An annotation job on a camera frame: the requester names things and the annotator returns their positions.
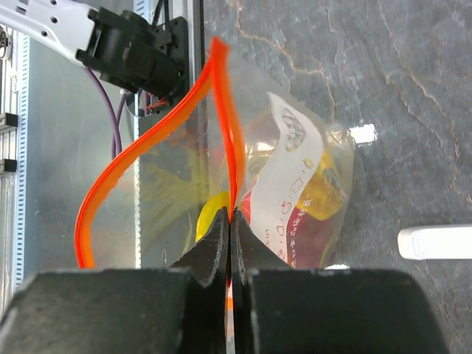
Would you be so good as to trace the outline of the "yellow lemon fruit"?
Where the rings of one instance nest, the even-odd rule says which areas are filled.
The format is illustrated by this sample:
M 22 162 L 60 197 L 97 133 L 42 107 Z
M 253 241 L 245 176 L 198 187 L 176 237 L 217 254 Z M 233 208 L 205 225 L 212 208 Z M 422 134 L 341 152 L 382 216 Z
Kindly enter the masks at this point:
M 198 243 L 208 232 L 213 219 L 222 208 L 229 207 L 229 192 L 221 191 L 210 197 L 201 209 L 195 229 L 195 242 Z

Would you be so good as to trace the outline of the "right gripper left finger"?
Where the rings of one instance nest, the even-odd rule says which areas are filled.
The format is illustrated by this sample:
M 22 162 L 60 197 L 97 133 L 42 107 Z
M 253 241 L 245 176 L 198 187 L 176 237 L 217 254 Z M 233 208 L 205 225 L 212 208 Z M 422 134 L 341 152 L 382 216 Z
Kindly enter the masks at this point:
M 169 268 L 41 272 L 1 321 L 3 353 L 224 353 L 229 221 Z

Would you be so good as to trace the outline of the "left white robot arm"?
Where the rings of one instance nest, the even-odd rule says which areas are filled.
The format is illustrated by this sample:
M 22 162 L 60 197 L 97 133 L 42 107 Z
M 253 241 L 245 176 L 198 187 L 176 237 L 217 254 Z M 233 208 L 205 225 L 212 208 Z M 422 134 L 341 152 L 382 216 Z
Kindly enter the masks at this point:
M 166 52 L 170 31 L 132 11 L 77 1 L 2 1 L 1 23 L 133 93 L 170 96 L 184 79 L 182 65 Z

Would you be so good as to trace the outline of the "red apple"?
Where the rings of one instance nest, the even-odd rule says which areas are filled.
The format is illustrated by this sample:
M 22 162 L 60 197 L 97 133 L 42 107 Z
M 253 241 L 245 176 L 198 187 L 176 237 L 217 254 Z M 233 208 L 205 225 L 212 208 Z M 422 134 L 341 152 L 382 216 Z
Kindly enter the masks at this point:
M 255 237 L 292 268 L 322 267 L 336 237 L 344 202 L 338 212 L 326 220 L 317 220 L 296 209 L 288 221 L 272 226 L 267 221 L 251 223 L 250 195 L 251 192 L 243 198 L 240 207 Z

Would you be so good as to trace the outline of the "clear orange-zipper zip bag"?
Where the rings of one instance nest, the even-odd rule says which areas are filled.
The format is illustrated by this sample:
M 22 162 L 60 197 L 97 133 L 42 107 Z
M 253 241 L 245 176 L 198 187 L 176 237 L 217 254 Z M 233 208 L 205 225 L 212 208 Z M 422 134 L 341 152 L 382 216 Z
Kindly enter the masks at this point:
M 330 150 L 339 173 L 344 206 L 323 267 L 339 237 L 350 199 L 354 139 L 348 129 L 324 124 L 318 115 L 294 100 L 257 67 L 233 55 L 229 45 L 217 37 L 212 39 L 209 60 L 200 77 L 184 99 L 119 154 L 92 185 L 78 212 L 74 231 L 78 265 L 95 266 L 92 224 L 112 189 L 135 162 L 155 156 L 157 147 L 171 139 L 200 103 L 208 103 L 216 119 L 216 135 L 208 140 L 210 170 L 203 206 L 210 197 L 228 191 L 229 207 L 224 208 L 228 212 L 241 211 L 241 201 L 254 188 L 277 147 L 295 150 L 302 143 L 312 141 Z

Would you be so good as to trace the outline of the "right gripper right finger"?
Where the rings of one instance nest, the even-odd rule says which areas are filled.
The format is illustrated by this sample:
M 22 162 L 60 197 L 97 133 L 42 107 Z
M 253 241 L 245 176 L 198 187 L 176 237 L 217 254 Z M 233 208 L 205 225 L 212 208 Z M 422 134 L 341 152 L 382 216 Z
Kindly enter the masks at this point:
M 232 217 L 238 353 L 446 353 L 417 281 L 387 269 L 296 270 Z

